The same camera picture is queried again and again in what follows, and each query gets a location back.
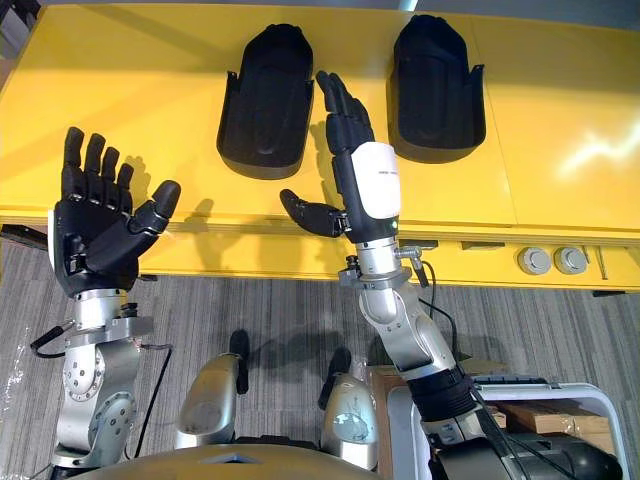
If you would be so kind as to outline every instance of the metal connector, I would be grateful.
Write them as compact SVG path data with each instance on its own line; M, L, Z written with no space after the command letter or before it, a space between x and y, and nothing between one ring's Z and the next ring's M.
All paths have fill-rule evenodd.
M426 288L429 286L429 280L424 272L424 265L422 265L422 248L415 245L407 245L405 247L398 247L395 251L396 258L408 258L411 260L411 266L416 272L416 276L420 281L420 286Z

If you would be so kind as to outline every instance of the yellow tabletop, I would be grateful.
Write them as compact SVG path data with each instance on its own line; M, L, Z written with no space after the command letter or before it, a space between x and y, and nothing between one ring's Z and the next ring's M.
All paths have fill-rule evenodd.
M640 34L476 17L517 223L640 229Z
M314 70L338 72L387 141L385 83L411 14L238 5L50 6L0 93L0 221L44 224L59 197L67 128L100 132L137 170L139 203L165 178L183 186L147 272L333 278L351 252L313 239L278 199L291 188L340 206L316 87L300 171L279 181L232 172L216 150L227 70L271 23L299 25ZM401 236L441 240L447 283L640 288L640 34L444 15L484 63L487 138L449 164L399 159ZM460 240L499 240L492 252ZM608 245L609 273L529 277L524 245Z
M345 238L311 235L217 233L188 226L165 234L140 262L145 273L223 275L257 278L335 280L345 257L355 252ZM516 257L527 245L507 244L489 250L465 250L461 242L441 241L422 258L434 267L438 282L449 285L640 290L640 254L623 247L583 247L587 269L565 275L552 267L529 275ZM551 257L558 248L539 245Z
M58 197L66 129L98 131L139 173L134 201L164 178L183 186L174 218L208 222L286 220L278 193L340 204L326 147L323 96L316 86L300 171L260 181L231 171L216 149L227 70L270 23L302 27L314 70L339 72L367 106L376 138L387 141L386 68L402 12L223 5L47 7L0 99L0 218L43 218ZM447 17L478 55L466 17ZM515 221L491 106L487 140L448 165L402 160L404 222L510 225ZM34 191L33 186L41 188Z

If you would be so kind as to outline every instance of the gray carpet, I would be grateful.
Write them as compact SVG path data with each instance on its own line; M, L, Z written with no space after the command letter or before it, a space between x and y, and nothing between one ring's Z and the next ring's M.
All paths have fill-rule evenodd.
M0 479L23 479L45 465L61 401L62 360L35 358L28 344L70 316L47 257L5 242L0 285ZM143 453L171 448L180 402L198 369L246 328L255 355L250 390L238 402L240 435L264 433L317 441L316 407L331 353L354 360L383 352L357 312L354 292L337 283L161 277L138 282L130 299L153 315L150 341L176 350L147 431ZM613 400L626 451L638 475L640 297L592 298L589 292L442 287L438 305L457 319L461 350L505 362L511 371L563 382L589 382ZM445 335L446 322L436 319ZM137 392L148 404L163 352L143 354ZM134 429L137 441L139 424Z

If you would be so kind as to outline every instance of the round button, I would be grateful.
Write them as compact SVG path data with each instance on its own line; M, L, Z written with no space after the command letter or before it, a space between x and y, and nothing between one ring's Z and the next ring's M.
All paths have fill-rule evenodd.
M551 268L551 258L541 248L529 247L518 254L518 265L525 273L542 275Z
M587 269L587 257L575 247L559 248L553 254L558 270L567 275L582 273Z

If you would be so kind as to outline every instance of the robotic hand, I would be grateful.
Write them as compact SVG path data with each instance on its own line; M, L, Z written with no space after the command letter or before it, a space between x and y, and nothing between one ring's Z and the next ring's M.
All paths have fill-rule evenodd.
M287 213L311 233L328 237L344 233L355 244L357 256L347 257L340 282L361 290L360 309L407 381L430 445L443 452L490 437L490 458L497 461L498 470L519 478L519 467L507 458L497 426L478 403L481 399L472 394L471 379L421 308L416 289L408 282L411 271L400 263L401 258L410 258L425 286L421 250L400 248L395 238L400 181L393 148L374 141L366 109L335 73L319 72L317 80L329 112L327 142L345 210L309 203L283 190L280 199Z
M327 142L345 211L301 200L291 190L280 199L289 216L305 230L325 237L342 233L353 243L393 237L398 231L400 182L393 148L375 142L369 115L335 73L319 72L325 95Z
M120 460L133 424L133 381L140 349L133 342L152 330L152 319L137 316L127 291L138 276L138 257L157 240L173 214L180 186L163 182L132 214L129 182L133 168L119 152L93 134L84 170L84 134L67 133L62 198L49 218L49 255L56 278L74 299L72 321L32 343L39 357L65 356L64 402L58 417L53 478L64 478ZM39 348L73 328L64 354Z
M133 168L124 164L116 182L119 152L94 133L87 145L84 171L80 147L84 133L71 127L64 147L62 198L55 206L53 252L56 277L69 297L94 289L130 290L138 276L138 257L155 243L178 203L180 185L166 180L131 215L129 182Z

